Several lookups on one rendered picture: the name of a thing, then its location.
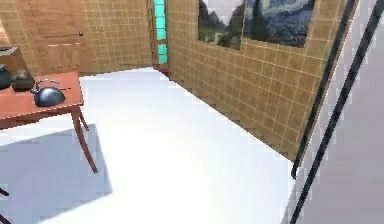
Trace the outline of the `white fridge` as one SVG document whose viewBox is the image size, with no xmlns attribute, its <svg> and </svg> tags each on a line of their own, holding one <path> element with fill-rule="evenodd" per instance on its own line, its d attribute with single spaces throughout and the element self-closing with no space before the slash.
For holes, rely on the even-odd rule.
<svg viewBox="0 0 384 224">
<path fill-rule="evenodd" d="M 376 0 L 360 0 L 280 224 L 289 224 Z M 296 224 L 384 224 L 384 12 Z"/>
</svg>

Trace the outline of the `brown wooden room door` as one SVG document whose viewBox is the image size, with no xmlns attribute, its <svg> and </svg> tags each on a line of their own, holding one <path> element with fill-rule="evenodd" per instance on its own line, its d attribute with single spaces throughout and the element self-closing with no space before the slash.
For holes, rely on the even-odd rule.
<svg viewBox="0 0 384 224">
<path fill-rule="evenodd" d="M 41 74 L 94 68 L 80 0 L 17 0 Z"/>
</svg>

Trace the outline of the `mountain landscape picture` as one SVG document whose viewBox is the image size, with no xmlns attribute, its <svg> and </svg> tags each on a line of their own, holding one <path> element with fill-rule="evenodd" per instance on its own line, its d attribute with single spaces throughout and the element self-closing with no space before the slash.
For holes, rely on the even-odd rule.
<svg viewBox="0 0 384 224">
<path fill-rule="evenodd" d="M 245 0 L 199 0 L 198 40 L 239 50 Z"/>
</svg>

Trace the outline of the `blue swirling night picture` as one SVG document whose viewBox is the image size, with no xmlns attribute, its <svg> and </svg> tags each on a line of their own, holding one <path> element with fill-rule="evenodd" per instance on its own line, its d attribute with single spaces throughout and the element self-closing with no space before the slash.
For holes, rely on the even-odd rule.
<svg viewBox="0 0 384 224">
<path fill-rule="evenodd" d="M 243 37 L 303 48 L 315 0 L 247 0 Z"/>
</svg>

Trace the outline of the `turquoise glass window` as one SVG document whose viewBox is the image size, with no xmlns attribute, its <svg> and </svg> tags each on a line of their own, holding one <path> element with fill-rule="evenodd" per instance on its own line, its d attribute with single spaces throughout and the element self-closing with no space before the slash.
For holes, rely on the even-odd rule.
<svg viewBox="0 0 384 224">
<path fill-rule="evenodd" d="M 153 0 L 158 63 L 168 63 L 165 0 Z"/>
</svg>

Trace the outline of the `dark olive pot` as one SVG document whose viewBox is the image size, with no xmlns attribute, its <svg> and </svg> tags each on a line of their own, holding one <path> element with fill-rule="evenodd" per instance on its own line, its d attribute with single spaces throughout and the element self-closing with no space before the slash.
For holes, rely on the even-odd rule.
<svg viewBox="0 0 384 224">
<path fill-rule="evenodd" d="M 35 80 L 28 70 L 18 70 L 12 75 L 12 89 L 15 92 L 29 91 L 33 88 Z"/>
</svg>

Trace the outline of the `dark blue kettle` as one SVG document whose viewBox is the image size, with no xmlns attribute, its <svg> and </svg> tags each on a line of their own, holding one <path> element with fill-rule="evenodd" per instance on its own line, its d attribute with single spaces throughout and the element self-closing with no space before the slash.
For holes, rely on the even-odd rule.
<svg viewBox="0 0 384 224">
<path fill-rule="evenodd" d="M 35 86 L 29 90 L 33 95 L 34 104 L 37 107 L 52 107 L 63 103 L 66 97 L 61 89 L 54 86 L 40 87 L 43 82 L 59 84 L 57 80 L 41 79 L 35 83 Z"/>
</svg>

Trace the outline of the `dark round pot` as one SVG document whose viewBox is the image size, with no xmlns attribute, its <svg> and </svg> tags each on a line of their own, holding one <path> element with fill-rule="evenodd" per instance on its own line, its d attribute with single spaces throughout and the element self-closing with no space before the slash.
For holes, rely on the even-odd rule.
<svg viewBox="0 0 384 224">
<path fill-rule="evenodd" d="M 6 69 L 5 64 L 0 64 L 0 90 L 11 86 L 12 74 Z"/>
</svg>

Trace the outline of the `brown box appliance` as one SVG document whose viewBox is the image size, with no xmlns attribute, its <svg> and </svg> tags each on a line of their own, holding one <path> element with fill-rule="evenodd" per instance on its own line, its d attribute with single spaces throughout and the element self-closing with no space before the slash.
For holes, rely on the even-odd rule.
<svg viewBox="0 0 384 224">
<path fill-rule="evenodd" d="M 19 47 L 0 46 L 0 70 L 1 69 L 6 69 L 10 73 L 27 69 Z"/>
</svg>

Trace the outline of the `red wooden table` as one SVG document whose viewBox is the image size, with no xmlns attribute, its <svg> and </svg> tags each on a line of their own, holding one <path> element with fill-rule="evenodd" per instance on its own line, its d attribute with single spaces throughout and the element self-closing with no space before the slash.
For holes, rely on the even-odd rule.
<svg viewBox="0 0 384 224">
<path fill-rule="evenodd" d="M 92 171 L 97 173 L 97 167 L 83 134 L 83 128 L 86 130 L 89 130 L 89 128 L 81 112 L 81 106 L 84 105 L 84 100 L 78 73 L 72 71 L 41 75 L 35 76 L 34 79 L 36 82 L 44 79 L 58 81 L 59 87 L 64 88 L 66 100 L 53 107 L 37 107 L 31 93 L 16 93 L 12 88 L 0 90 L 0 130 L 36 123 L 43 118 L 70 114 L 84 155 Z"/>
</svg>

